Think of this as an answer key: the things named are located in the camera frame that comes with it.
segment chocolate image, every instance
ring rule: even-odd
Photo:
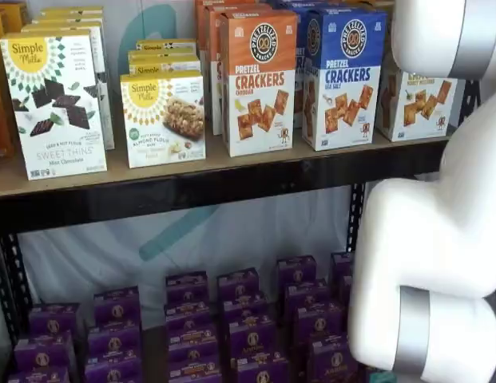
[[[39,134],[50,132],[50,129],[52,129],[53,125],[54,122],[51,120],[39,121],[34,126],[33,130],[30,133],[30,136],[34,137],[34,136],[38,136]]]

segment orange cracker box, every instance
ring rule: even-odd
[[[227,12],[220,18],[223,139],[230,156],[292,147],[297,15]]]
[[[249,11],[269,11],[272,10],[269,4],[235,4],[231,6],[208,6],[205,8],[205,29],[206,29],[206,49],[204,84],[205,84],[205,110],[207,120],[212,126],[214,136],[222,132],[222,88],[221,77],[221,54],[220,54],[220,22],[219,17],[222,12],[241,10]]]

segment cracker box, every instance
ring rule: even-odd
[[[201,357],[195,361],[173,362],[168,365],[169,383],[199,381],[221,383],[221,367],[217,355]]]
[[[208,301],[208,278],[205,271],[170,275],[166,277],[168,303]]]
[[[88,359],[85,378],[88,383],[127,381],[141,377],[141,354],[138,349],[111,351]]]
[[[98,79],[97,87],[85,91],[98,99],[100,105],[100,118],[102,122],[102,133],[104,135],[104,145],[106,149],[114,149],[113,120],[111,117],[111,96],[107,84],[107,67],[105,65],[104,42],[101,33],[100,22],[43,22],[39,24],[29,24],[22,28],[22,32],[55,31],[55,30],[88,30],[91,40],[93,54],[93,67]],[[70,88],[78,87],[75,81]]]
[[[227,12],[220,23],[223,140],[230,156],[291,148],[296,14]]]
[[[88,352],[101,355],[109,351],[141,349],[139,324],[133,321],[111,322],[88,332]]]
[[[131,168],[205,158],[199,72],[124,75],[121,97]]]
[[[218,353],[214,325],[168,332],[168,361],[196,360]]]
[[[165,306],[168,330],[190,330],[212,322],[207,302],[173,303]]]
[[[220,51],[220,16],[229,11],[271,10],[269,4],[232,4],[224,6],[207,6],[205,8],[206,54],[204,66],[204,84],[207,119],[211,121],[212,133],[218,136],[222,132],[223,77],[221,74]]]
[[[166,57],[140,57],[129,61],[130,74],[149,74],[180,70],[195,70],[200,72],[200,60],[195,55],[183,54]]]
[[[237,383],[287,383],[290,380],[288,359],[279,351],[256,353],[236,360]]]
[[[260,291],[258,273],[254,267],[217,277],[217,297],[227,301]]]
[[[28,179],[107,170],[89,31],[7,34],[1,48]]]
[[[230,358],[271,349],[276,344],[276,323],[268,315],[256,315],[228,324]]]
[[[111,290],[93,296],[95,323],[133,321],[141,323],[141,308],[137,286]]]
[[[303,138],[316,151],[371,143],[385,21],[362,8],[308,13]]]

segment purple snack box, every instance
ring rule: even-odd
[[[288,360],[280,351],[257,353],[237,359],[237,383],[287,383]]]
[[[199,381],[220,383],[222,379],[219,358],[216,355],[201,357],[195,361],[169,363],[169,383]]]
[[[128,381],[141,377],[141,358],[138,349],[112,351],[100,357],[91,357],[85,367],[88,383],[104,381]]]
[[[212,322],[210,305],[206,302],[166,305],[165,314],[168,330],[190,330]]]
[[[89,355],[102,355],[123,349],[141,349],[141,333],[137,323],[111,322],[89,330]]]
[[[168,332],[168,361],[195,360],[218,353],[214,325]]]
[[[208,279],[205,271],[166,277],[168,303],[208,301]]]
[[[276,343],[276,324],[268,315],[247,317],[228,324],[230,358],[271,349]]]
[[[220,302],[232,301],[259,290],[258,273],[254,267],[217,277],[217,297]]]
[[[141,323],[141,308],[137,286],[106,291],[93,296],[95,323],[97,326],[109,322],[131,320]]]

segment blue cracker box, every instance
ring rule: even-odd
[[[212,322],[207,302],[186,302],[165,305],[166,329],[190,330]]]
[[[168,361],[196,360],[218,353],[214,325],[168,332]]]
[[[168,303],[208,301],[208,278],[205,271],[166,277]]]
[[[101,355],[123,349],[141,349],[141,332],[136,322],[111,322],[89,330],[88,351],[90,355]]]
[[[386,13],[332,6],[306,19],[303,138],[316,151],[371,143]]]
[[[86,363],[85,377],[88,383],[128,381],[142,377],[141,354],[138,349],[127,349],[91,357]]]

